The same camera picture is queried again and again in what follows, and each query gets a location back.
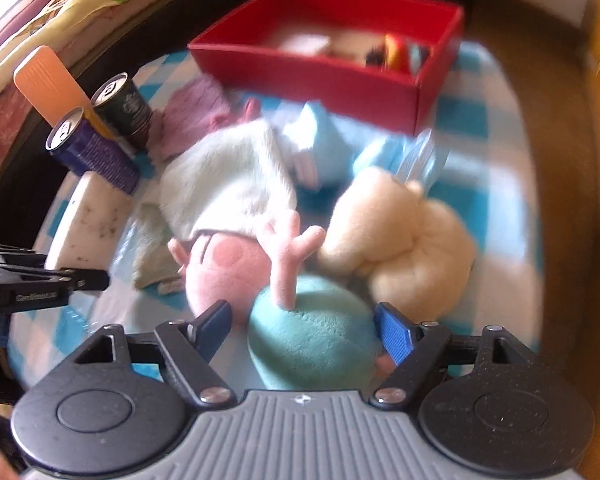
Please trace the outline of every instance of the blue and white checkered tablecloth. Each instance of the blue and white checkered tablecloth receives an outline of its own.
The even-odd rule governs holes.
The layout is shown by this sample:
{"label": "blue and white checkered tablecloth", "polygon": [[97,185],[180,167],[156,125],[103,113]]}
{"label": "blue and white checkered tablecloth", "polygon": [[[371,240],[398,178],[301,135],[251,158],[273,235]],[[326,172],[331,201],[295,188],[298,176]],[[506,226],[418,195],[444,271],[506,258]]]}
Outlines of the blue and white checkered tablecloth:
{"label": "blue and white checkered tablecloth", "polygon": [[[192,57],[177,52],[142,67],[134,81],[152,108],[164,108],[171,93],[197,73]],[[262,101],[264,116],[274,123],[301,108],[301,104],[276,98]],[[369,124],[347,118],[335,118],[335,122],[360,142],[378,134]],[[534,167],[517,99],[497,62],[480,45],[462,43],[430,125],[436,143],[450,150],[430,196],[456,209],[480,249],[464,297],[445,321],[464,334],[479,333],[486,324],[500,324],[537,348],[543,279]],[[143,170],[137,193],[140,202],[155,195],[156,181],[147,160],[138,162]],[[36,242],[39,252],[48,250],[76,184],[72,174],[62,184]],[[104,324],[119,322],[128,332],[148,332],[165,320],[192,317],[184,294],[159,296],[155,286],[142,291],[133,288],[132,224],[133,218],[110,268],[111,285],[99,298],[77,293],[68,306],[13,316],[8,352],[24,385],[39,381]],[[234,352],[244,352],[244,347]],[[142,366],[148,365],[139,365],[139,371],[155,373]],[[235,376],[240,374],[238,368],[229,363],[218,372]]]}

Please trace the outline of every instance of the black circular joint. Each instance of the black circular joint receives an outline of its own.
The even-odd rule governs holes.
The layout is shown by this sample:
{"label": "black circular joint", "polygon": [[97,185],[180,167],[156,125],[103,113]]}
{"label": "black circular joint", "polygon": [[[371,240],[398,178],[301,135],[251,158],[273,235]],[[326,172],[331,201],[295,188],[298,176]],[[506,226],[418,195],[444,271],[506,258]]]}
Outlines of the black circular joint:
{"label": "black circular joint", "polygon": [[110,390],[86,390],[72,394],[58,406],[58,420],[78,433],[101,433],[125,422],[133,404]]}
{"label": "black circular joint", "polygon": [[79,372],[52,371],[11,417],[13,436],[37,468],[78,478],[119,476],[155,461],[182,437],[188,409],[166,384],[130,367],[71,366]]}
{"label": "black circular joint", "polygon": [[590,407],[560,377],[510,365],[474,369],[435,387],[418,421],[446,457],[496,478],[539,478],[574,467],[593,429]]}

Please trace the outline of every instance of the clear plastic bag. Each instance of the clear plastic bag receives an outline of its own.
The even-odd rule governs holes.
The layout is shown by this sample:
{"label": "clear plastic bag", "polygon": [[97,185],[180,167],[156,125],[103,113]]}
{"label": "clear plastic bag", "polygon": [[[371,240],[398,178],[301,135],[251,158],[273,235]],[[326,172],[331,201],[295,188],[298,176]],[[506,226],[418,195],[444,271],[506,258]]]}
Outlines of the clear plastic bag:
{"label": "clear plastic bag", "polygon": [[427,194],[440,177],[447,157],[448,150],[436,146],[433,130],[427,128],[420,132],[413,144],[405,150],[395,176],[401,182],[418,181]]}

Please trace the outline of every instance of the dark green can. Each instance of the dark green can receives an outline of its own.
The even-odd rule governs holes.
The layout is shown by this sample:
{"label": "dark green can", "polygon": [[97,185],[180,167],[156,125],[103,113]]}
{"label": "dark green can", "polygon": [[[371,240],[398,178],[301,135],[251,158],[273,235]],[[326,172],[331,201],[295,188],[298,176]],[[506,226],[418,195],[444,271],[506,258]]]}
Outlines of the dark green can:
{"label": "dark green can", "polygon": [[151,108],[127,73],[113,76],[91,98],[96,113],[138,152],[149,139]]}

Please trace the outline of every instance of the ribbed gray plastic panel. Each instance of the ribbed gray plastic panel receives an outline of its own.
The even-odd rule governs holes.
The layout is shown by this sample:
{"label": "ribbed gray plastic panel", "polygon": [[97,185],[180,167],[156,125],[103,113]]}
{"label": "ribbed gray plastic panel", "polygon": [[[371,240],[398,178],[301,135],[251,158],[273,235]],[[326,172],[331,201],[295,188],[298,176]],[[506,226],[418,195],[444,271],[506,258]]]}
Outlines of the ribbed gray plastic panel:
{"label": "ribbed gray plastic panel", "polygon": [[[30,471],[26,480],[52,480]],[[435,451],[411,419],[357,392],[250,392],[198,417],[169,455],[121,480],[476,480]],[[573,471],[549,477],[575,480]]]}

